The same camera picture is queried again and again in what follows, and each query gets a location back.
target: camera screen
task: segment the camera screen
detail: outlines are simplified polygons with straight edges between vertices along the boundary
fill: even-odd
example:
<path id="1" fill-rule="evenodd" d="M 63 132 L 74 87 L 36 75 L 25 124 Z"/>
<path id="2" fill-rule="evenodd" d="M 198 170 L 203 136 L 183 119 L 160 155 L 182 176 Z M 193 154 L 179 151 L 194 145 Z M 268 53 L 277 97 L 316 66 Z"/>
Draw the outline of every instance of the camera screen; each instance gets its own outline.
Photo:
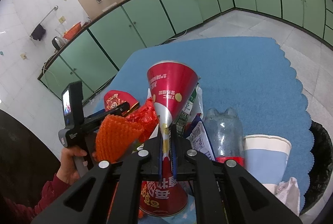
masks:
<path id="1" fill-rule="evenodd" d="M 71 112 L 71 104 L 69 103 L 69 90 L 63 94 L 64 115 Z"/>

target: orange bowl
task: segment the orange bowl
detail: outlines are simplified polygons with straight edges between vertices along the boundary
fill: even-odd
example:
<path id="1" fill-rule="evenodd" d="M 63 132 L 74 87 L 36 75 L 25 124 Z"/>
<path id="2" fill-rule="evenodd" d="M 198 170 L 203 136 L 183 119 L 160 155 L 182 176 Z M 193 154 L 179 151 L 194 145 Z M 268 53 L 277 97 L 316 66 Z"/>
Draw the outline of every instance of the orange bowl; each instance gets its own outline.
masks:
<path id="1" fill-rule="evenodd" d="M 75 34 L 77 34 L 81 30 L 81 22 L 75 24 L 68 32 L 64 34 L 64 38 L 67 40 L 71 40 Z"/>

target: white plastic bag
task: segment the white plastic bag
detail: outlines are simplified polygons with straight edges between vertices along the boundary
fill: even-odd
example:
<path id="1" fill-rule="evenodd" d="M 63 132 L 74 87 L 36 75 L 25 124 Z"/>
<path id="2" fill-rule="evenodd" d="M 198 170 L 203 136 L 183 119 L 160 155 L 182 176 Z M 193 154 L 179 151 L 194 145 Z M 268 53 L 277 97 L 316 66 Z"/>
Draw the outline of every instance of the white plastic bag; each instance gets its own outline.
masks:
<path id="1" fill-rule="evenodd" d="M 279 183 L 275 197 L 277 197 L 295 215 L 299 216 L 300 192 L 296 178 L 290 177 L 288 182 Z"/>

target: red sleeve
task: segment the red sleeve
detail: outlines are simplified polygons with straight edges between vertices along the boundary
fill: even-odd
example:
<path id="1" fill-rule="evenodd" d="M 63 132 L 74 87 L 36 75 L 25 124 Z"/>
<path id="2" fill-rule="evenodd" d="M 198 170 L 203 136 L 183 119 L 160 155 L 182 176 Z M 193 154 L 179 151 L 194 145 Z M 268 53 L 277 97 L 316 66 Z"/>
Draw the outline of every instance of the red sleeve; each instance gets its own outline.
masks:
<path id="1" fill-rule="evenodd" d="M 61 181 L 56 175 L 53 177 L 53 181 L 47 181 L 42 189 L 42 198 L 38 204 L 34 207 L 26 207 L 21 204 L 16 204 L 11 200 L 6 199 L 7 205 L 12 212 L 15 213 L 16 217 L 21 224 L 28 224 L 32 219 L 49 206 L 56 198 L 64 193 L 68 188 L 69 184 Z"/>

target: black towel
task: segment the black towel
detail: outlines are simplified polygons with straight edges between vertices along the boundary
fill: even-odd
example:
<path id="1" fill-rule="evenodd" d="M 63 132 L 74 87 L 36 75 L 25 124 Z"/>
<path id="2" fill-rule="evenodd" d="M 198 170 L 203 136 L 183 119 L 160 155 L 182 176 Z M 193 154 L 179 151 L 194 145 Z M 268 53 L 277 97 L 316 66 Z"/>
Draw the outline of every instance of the black towel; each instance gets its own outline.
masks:
<path id="1" fill-rule="evenodd" d="M 31 33 L 31 36 L 34 40 L 41 40 L 44 36 L 46 30 L 43 28 L 41 24 L 38 24 L 34 31 Z"/>

